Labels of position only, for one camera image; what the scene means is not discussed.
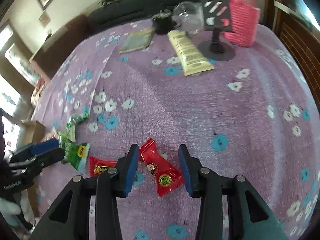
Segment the green pea snack packet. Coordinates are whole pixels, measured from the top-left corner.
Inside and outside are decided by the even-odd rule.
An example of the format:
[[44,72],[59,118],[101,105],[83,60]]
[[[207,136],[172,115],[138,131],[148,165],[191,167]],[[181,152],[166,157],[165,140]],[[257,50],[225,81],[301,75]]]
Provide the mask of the green pea snack packet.
[[85,142],[77,145],[73,142],[67,142],[62,146],[65,156],[61,161],[63,164],[70,163],[79,173],[83,174],[86,169],[87,157],[90,144]]

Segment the red snack bar packet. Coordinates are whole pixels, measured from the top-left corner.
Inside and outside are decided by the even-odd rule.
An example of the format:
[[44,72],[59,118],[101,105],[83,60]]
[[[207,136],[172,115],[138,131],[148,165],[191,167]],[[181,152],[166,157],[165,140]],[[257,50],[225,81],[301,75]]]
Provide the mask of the red snack bar packet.
[[88,157],[87,161],[88,161],[87,173],[91,177],[99,176],[109,168],[115,167],[117,163],[117,161],[115,160],[101,160],[93,156]]

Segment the red snack packet with logo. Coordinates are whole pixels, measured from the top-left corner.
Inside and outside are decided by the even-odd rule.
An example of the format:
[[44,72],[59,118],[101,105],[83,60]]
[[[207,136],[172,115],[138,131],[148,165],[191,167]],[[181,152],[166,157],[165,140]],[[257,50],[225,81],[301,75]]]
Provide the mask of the red snack packet with logo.
[[139,161],[142,161],[153,175],[160,197],[176,190],[184,183],[182,172],[158,153],[156,142],[152,138],[139,149]]

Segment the cardboard tray box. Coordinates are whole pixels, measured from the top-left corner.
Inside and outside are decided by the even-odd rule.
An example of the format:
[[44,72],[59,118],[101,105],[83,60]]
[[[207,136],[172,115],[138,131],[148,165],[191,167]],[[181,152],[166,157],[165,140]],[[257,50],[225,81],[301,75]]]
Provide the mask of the cardboard tray box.
[[25,145],[40,142],[46,131],[46,128],[41,123],[28,119],[22,120],[22,128],[22,142]]

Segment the patterned blanket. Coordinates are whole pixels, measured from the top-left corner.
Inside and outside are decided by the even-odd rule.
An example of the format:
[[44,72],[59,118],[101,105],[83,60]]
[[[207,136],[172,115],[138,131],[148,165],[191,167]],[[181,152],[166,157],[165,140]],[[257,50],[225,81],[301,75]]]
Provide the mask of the patterned blanket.
[[34,108],[36,108],[36,106],[38,105],[41,95],[46,87],[47,87],[46,80],[44,78],[40,78],[36,83],[36,86],[33,90],[33,93],[30,99],[31,104]]

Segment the purple floral tablecloth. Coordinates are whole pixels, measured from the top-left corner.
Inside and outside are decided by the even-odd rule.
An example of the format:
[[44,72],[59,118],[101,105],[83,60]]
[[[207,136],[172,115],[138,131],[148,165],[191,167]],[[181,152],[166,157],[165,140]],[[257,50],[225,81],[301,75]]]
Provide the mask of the purple floral tablecloth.
[[130,33],[150,20],[107,29],[82,41],[44,90],[33,119],[63,130],[73,114],[90,155],[116,160],[149,138],[178,166],[185,144],[203,166],[225,177],[243,174],[289,239],[310,224],[319,191],[319,112],[292,56],[268,27],[235,58],[185,76],[165,35],[121,55]]

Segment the olive flat pouch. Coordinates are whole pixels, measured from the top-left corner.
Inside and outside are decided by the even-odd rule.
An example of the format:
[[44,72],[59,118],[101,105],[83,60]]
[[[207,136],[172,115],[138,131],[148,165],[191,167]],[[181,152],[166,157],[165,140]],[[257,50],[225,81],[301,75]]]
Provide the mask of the olive flat pouch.
[[143,29],[130,33],[119,50],[119,53],[126,54],[148,48],[153,35],[153,29]]

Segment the cream lotion tube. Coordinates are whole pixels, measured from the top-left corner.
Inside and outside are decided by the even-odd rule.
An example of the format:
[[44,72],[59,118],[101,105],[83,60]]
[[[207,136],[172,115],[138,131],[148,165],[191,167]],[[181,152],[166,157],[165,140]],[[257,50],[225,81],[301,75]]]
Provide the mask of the cream lotion tube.
[[185,32],[172,30],[168,32],[168,38],[180,59],[185,76],[214,69],[213,64],[195,47]]

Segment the black leather sofa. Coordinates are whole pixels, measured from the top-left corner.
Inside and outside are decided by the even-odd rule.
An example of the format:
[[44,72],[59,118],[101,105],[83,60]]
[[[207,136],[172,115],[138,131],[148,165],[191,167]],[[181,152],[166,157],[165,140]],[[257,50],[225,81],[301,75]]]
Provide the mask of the black leather sofa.
[[134,20],[150,18],[161,10],[173,10],[181,2],[200,0],[119,0],[91,12],[88,25],[92,34]]

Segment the black small pot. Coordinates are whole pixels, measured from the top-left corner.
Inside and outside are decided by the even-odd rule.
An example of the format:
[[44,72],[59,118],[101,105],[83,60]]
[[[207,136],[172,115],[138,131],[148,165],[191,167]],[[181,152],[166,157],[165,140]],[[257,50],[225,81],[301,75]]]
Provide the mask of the black small pot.
[[176,27],[176,22],[172,19],[173,13],[169,9],[161,10],[152,16],[152,26],[156,34],[167,35]]

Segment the black phone stand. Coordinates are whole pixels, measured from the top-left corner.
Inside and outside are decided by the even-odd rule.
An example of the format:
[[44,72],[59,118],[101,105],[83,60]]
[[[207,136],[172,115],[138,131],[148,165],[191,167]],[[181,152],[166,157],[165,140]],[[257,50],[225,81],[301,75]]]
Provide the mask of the black phone stand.
[[220,40],[221,33],[232,33],[232,19],[229,0],[200,0],[203,13],[203,27],[212,33],[211,39],[198,45],[200,52],[215,61],[230,61],[235,57],[234,48]]

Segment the clear plastic cup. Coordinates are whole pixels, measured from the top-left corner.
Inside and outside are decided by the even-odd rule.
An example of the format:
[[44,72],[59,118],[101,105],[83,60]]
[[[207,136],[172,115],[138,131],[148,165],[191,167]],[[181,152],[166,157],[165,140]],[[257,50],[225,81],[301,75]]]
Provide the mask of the clear plastic cup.
[[200,3],[181,2],[174,8],[173,20],[176,28],[188,34],[196,34],[203,29],[203,12]]

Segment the pink thermos with knit sleeve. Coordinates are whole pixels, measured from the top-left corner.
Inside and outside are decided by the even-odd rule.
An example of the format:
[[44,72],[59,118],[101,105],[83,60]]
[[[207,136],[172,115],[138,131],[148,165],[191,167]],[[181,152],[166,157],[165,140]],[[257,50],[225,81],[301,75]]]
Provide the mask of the pink thermos with knit sleeve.
[[225,38],[232,44],[250,47],[257,33],[260,20],[258,0],[229,0],[232,32],[225,32]]

